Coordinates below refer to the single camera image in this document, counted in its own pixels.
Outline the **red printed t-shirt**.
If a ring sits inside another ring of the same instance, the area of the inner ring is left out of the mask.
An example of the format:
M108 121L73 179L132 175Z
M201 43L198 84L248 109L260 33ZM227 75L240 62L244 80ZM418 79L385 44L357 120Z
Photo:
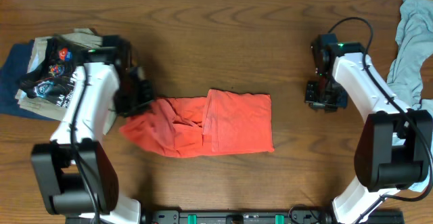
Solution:
M271 97L216 89L205 97L158 98L122 135L171 158L273 152Z

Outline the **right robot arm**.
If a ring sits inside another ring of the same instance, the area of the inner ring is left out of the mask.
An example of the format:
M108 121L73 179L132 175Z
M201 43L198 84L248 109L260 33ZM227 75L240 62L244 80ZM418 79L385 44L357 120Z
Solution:
M396 223L400 213L377 208L414 183L432 180L432 116L399 99L373 67L360 43L320 35L311 49L318 80L306 86L305 102L335 112L352 100L364 126L354 157L355 178L321 214L320 223Z

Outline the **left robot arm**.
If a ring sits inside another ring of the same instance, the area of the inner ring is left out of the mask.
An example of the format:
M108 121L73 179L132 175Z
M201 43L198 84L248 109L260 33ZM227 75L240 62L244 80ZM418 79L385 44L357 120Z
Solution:
M144 113L154 100L129 46L81 52L66 114L49 143L37 144L31 163L47 212L67 223L142 223L138 200L120 193L118 176L101 143L111 112Z

